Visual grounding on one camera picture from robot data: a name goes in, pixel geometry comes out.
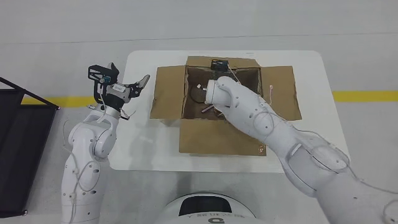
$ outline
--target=open cardboard box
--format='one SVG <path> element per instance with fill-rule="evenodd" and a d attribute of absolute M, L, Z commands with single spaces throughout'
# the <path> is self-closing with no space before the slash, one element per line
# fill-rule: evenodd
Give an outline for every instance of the open cardboard box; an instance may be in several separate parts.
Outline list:
<path fill-rule="evenodd" d="M 228 60 L 242 85 L 267 102 L 272 85 L 274 111 L 286 120 L 301 119 L 292 67 L 260 67 L 254 59 L 221 57 L 188 57 L 185 66 L 159 67 L 150 118 L 181 119 L 182 153 L 265 156 L 261 142 L 237 130 L 214 109 L 201 112 L 208 105 L 202 103 L 205 92 L 197 85 L 206 86 L 221 76 L 234 78 L 231 72 L 211 70 L 214 59 Z"/>

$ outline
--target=gray floor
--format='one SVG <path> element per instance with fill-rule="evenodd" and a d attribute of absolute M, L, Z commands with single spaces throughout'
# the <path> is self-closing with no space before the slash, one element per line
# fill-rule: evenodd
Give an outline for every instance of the gray floor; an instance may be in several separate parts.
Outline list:
<path fill-rule="evenodd" d="M 144 49 L 315 50 L 332 90 L 398 85 L 395 0 L 0 0 L 0 9 L 0 75 L 43 96 L 90 95 L 89 65 L 114 61 L 123 73 L 129 53 Z M 398 190 L 398 104 L 336 105 L 357 174 Z M 59 222 L 62 125 L 71 120 L 68 132 L 87 112 L 58 112 L 28 216 L 0 223 Z M 326 223 L 283 174 L 111 169 L 101 223 L 152 223 L 169 201 L 202 190 L 230 195 L 269 223 Z"/>

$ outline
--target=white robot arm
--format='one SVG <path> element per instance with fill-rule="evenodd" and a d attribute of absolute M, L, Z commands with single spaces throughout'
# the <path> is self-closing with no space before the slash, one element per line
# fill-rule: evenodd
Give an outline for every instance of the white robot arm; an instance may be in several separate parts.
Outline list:
<path fill-rule="evenodd" d="M 330 223 L 398 223 L 398 202 L 392 194 L 359 180 L 348 157 L 319 134 L 298 130 L 229 77 L 210 80 L 206 90 L 206 103 L 274 151 L 287 178 L 317 198 Z"/>
<path fill-rule="evenodd" d="M 116 142 L 116 128 L 122 116 L 123 104 L 138 97 L 149 75 L 134 84 L 118 83 L 119 71 L 91 66 L 88 78 L 95 81 L 97 106 L 87 118 L 70 132 L 68 143 L 73 147 L 65 163 L 62 179 L 62 223 L 95 224 L 99 222 L 106 176 L 101 174 L 105 161 Z"/>

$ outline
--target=table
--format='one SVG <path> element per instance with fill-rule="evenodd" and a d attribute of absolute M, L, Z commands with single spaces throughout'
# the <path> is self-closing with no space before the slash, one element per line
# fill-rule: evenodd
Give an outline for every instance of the table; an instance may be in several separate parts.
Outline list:
<path fill-rule="evenodd" d="M 297 100 L 302 120 L 291 121 L 297 128 L 321 134 L 348 155 L 329 81 L 319 53 L 314 51 L 149 51 L 132 52 L 127 58 L 123 83 L 134 83 L 149 74 L 150 80 L 139 98 L 123 109 L 133 114 L 120 120 L 118 139 L 109 155 L 115 170 L 162 170 L 191 172 L 275 172 L 283 173 L 276 155 L 266 157 L 184 154 L 178 151 L 179 124 L 166 126 L 149 119 L 157 67 L 185 65 L 189 55 L 254 58 L 262 67 L 293 66 Z"/>

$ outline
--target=black shelf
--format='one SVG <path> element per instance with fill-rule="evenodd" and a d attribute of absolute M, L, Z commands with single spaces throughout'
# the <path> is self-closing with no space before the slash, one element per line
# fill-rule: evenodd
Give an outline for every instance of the black shelf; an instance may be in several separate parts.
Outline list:
<path fill-rule="evenodd" d="M 27 213 L 29 197 L 55 112 L 60 108 L 1 78 L 14 89 L 0 90 L 0 218 Z M 44 105 L 22 105 L 29 95 Z"/>

